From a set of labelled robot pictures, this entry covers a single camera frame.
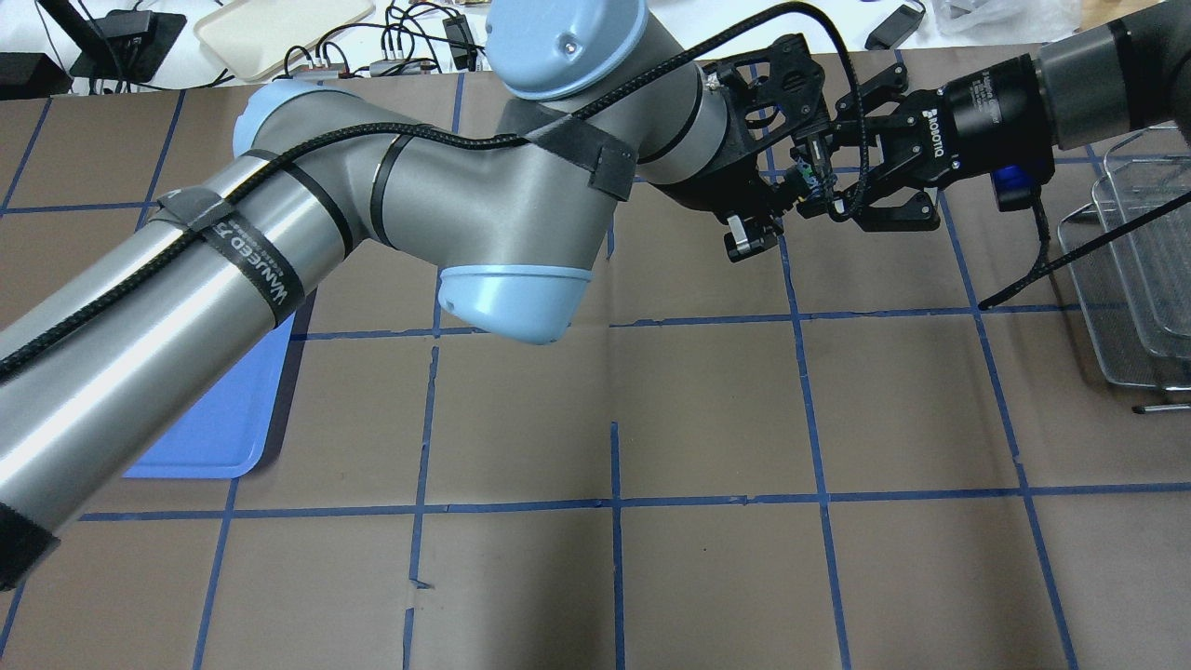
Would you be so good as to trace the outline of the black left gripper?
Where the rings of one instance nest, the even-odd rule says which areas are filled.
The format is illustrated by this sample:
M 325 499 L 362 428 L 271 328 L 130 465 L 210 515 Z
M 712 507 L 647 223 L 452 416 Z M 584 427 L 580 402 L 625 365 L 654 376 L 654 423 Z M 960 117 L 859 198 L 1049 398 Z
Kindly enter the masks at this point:
M 757 171 L 757 154 L 765 149 L 740 120 L 719 127 L 696 123 L 668 154 L 651 161 L 651 186 L 684 208 L 718 217 L 728 226 L 728 259 L 749 259 L 779 245 L 782 225 L 774 218 L 792 208 L 788 190 Z

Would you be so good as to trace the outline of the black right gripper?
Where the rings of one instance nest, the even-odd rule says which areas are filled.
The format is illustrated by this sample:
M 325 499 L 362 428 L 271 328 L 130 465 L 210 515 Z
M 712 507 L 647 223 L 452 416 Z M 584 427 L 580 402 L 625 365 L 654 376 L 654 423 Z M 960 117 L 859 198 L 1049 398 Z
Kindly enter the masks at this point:
M 875 115 L 886 104 L 893 112 Z M 1055 173 L 1050 119 L 1030 57 L 986 65 L 935 89 L 909 92 L 908 73 L 880 73 L 838 98 L 833 148 L 877 148 L 866 170 L 863 207 L 852 220 L 865 233 L 935 232 L 935 188 L 990 175 L 1000 202 L 1023 202 Z M 906 202 L 879 198 L 911 188 Z

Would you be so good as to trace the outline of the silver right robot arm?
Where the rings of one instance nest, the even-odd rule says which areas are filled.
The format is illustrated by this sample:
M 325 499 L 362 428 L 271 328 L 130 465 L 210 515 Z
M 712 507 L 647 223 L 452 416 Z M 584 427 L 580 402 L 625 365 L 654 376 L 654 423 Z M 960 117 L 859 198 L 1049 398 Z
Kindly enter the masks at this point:
M 1186 1 L 1164 1 L 1034 55 L 911 92 L 863 123 L 883 159 L 852 213 L 863 232 L 931 232 L 929 188 L 987 175 L 1000 212 L 1029 209 L 1055 171 L 1055 150 L 1177 123 L 1187 131 Z

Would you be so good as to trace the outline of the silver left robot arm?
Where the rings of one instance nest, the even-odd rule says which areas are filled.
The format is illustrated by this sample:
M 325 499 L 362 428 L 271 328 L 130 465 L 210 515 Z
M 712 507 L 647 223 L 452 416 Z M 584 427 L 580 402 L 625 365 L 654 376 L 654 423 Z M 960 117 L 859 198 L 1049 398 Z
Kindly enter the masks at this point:
M 643 1 L 495 1 L 501 132 L 467 139 L 338 87 L 258 88 L 233 162 L 4 330 L 4 591 L 361 242 L 438 268 L 448 314 L 559 342 L 634 179 L 688 186 L 730 107 Z

